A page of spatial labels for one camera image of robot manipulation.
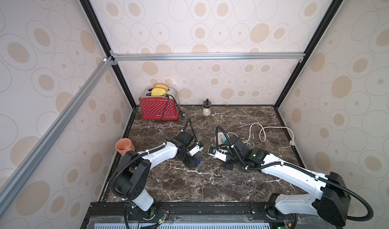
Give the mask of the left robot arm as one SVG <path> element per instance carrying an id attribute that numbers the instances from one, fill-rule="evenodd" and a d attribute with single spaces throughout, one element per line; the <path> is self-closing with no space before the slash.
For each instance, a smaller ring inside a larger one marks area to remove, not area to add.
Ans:
<path id="1" fill-rule="evenodd" d="M 112 193 L 144 212 L 154 211 L 154 199 L 145 189 L 150 171 L 173 158 L 178 158 L 187 168 L 196 167 L 200 163 L 196 154 L 204 145 L 201 141 L 192 143 L 194 138 L 193 134 L 182 131 L 151 150 L 126 152 L 111 177 Z"/>

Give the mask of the blue electric shaver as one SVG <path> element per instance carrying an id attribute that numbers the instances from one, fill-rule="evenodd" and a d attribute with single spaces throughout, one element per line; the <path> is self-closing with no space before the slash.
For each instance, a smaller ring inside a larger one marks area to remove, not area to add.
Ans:
<path id="1" fill-rule="evenodd" d="M 195 156 L 195 159 L 196 159 L 196 166 L 197 166 L 201 163 L 201 159 L 198 156 Z"/>

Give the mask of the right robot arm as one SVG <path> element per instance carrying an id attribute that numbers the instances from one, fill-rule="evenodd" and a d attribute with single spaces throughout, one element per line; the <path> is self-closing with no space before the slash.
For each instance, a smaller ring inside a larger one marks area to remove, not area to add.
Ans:
<path id="1" fill-rule="evenodd" d="M 277 219 L 281 215 L 305 214 L 318 216 L 333 226 L 344 227 L 349 220 L 366 222 L 374 216 L 369 203 L 348 189 L 337 173 L 326 175 L 313 172 L 286 162 L 266 150 L 249 149 L 238 137 L 225 138 L 215 150 L 226 169 L 232 170 L 239 165 L 245 172 L 262 172 L 305 191 L 301 195 L 273 193 L 265 206 L 270 219 Z"/>

